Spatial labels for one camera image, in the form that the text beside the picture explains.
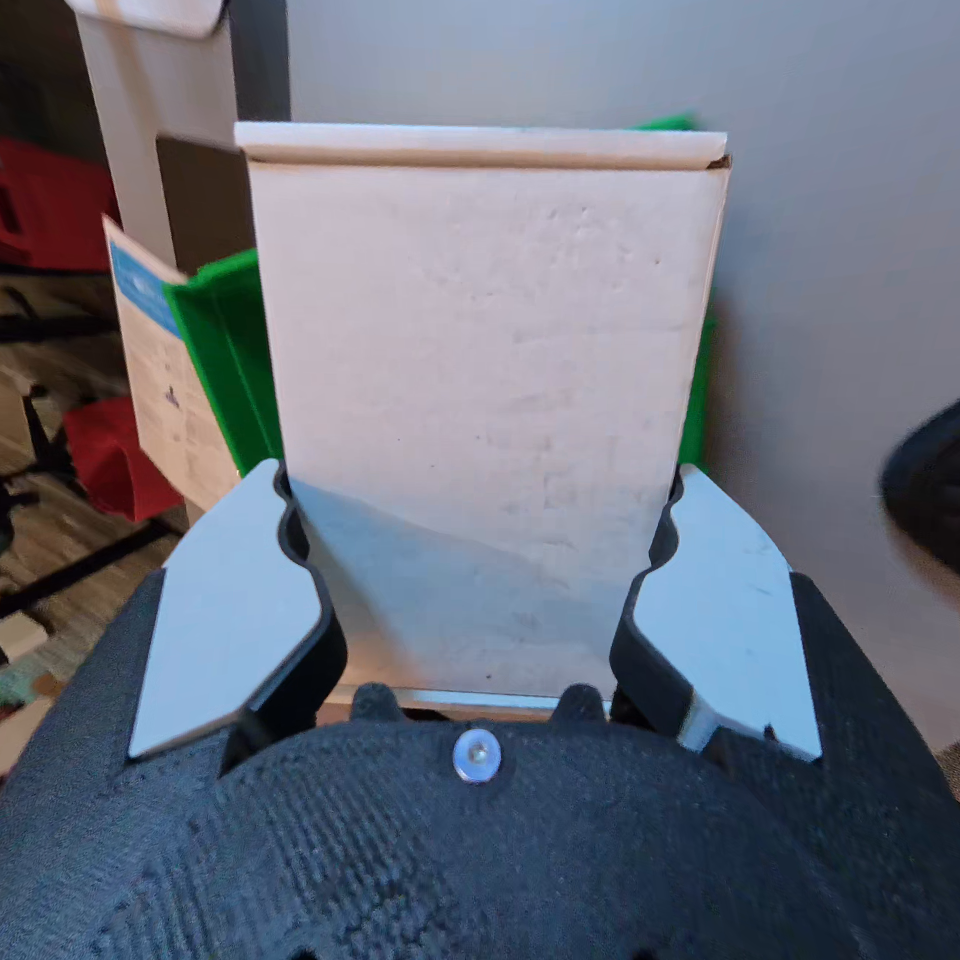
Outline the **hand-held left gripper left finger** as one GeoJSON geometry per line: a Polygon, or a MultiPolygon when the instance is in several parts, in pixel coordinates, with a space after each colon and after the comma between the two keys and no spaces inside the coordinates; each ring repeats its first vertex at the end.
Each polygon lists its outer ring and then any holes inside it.
{"type": "Polygon", "coordinates": [[[130,760],[244,718],[271,740],[314,725],[348,651],[308,552],[276,459],[260,462],[183,537],[163,565],[130,760]]]}

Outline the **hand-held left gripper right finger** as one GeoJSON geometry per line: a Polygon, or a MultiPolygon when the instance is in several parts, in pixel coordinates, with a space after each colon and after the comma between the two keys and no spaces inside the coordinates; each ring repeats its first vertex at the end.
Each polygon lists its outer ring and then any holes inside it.
{"type": "Polygon", "coordinates": [[[680,465],[610,646],[611,719],[697,754],[729,730],[818,761],[792,572],[745,510],[680,465]]]}

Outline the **white cardboard box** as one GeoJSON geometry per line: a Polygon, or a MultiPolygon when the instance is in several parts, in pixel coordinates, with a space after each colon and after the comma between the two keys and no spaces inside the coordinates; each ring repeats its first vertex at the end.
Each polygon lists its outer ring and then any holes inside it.
{"type": "Polygon", "coordinates": [[[674,479],[721,131],[239,122],[342,682],[610,699],[674,479]]]}

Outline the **black chair base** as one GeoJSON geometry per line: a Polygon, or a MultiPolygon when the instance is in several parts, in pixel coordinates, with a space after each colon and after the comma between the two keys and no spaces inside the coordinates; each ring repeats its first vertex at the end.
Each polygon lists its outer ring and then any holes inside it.
{"type": "MultiPolygon", "coordinates": [[[[26,294],[4,283],[2,294],[15,307],[13,313],[2,314],[1,343],[9,346],[36,346],[48,341],[70,341],[101,337],[119,333],[118,321],[81,313],[75,309],[56,317],[43,317],[30,303],[26,294]]],[[[26,478],[45,476],[66,489],[75,497],[91,505],[90,497],[79,481],[72,460],[66,429],[59,427],[50,438],[43,426],[35,401],[47,397],[48,390],[42,385],[30,384],[20,395],[23,417],[26,423],[32,459],[23,468],[3,474],[2,490],[2,552],[8,551],[15,541],[13,516],[16,510],[40,504],[40,495],[32,490],[15,490],[12,484],[26,478]]],[[[138,551],[163,539],[179,540],[184,533],[157,515],[136,526],[128,533],[92,553],[68,563],[31,583],[4,594],[1,602],[3,619],[26,613],[38,604],[60,594],[78,583],[89,579],[102,570],[119,563],[138,551]]]]}

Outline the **red cloth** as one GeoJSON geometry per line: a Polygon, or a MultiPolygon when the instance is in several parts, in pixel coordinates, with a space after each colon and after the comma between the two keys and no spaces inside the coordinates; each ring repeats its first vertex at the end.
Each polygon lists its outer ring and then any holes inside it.
{"type": "Polygon", "coordinates": [[[1,138],[1,263],[33,272],[107,274],[103,218],[120,221],[109,170],[1,138]]]}
{"type": "Polygon", "coordinates": [[[141,447],[129,397],[80,406],[62,423],[78,483],[101,513],[145,522],[183,504],[141,447]]]}

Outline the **white carton with blue label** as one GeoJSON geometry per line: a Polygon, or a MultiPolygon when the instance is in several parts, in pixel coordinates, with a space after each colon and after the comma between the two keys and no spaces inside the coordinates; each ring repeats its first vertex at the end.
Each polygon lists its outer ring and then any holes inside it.
{"type": "Polygon", "coordinates": [[[165,295],[186,278],[107,215],[102,229],[140,446],[187,505],[206,512],[240,476],[165,295]]]}

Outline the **small white block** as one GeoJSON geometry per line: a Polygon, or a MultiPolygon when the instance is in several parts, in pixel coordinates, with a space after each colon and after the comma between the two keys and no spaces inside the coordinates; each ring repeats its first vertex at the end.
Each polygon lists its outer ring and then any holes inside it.
{"type": "Polygon", "coordinates": [[[11,664],[34,652],[48,640],[44,626],[23,611],[1,619],[1,666],[11,664]]]}

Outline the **green plastic bin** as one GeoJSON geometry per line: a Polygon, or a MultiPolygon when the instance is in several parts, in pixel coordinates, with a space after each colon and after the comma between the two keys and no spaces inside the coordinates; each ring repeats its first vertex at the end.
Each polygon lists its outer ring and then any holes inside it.
{"type": "Polygon", "coordinates": [[[238,150],[162,135],[155,149],[182,288],[164,297],[240,474],[281,459],[282,431],[238,150]]]}

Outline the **tall white carton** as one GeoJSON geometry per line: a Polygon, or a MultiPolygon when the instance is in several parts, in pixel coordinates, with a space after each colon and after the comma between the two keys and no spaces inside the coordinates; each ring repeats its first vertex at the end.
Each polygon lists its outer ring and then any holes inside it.
{"type": "Polygon", "coordinates": [[[124,231],[173,266],[158,137],[234,149],[224,1],[68,1],[124,231]]]}

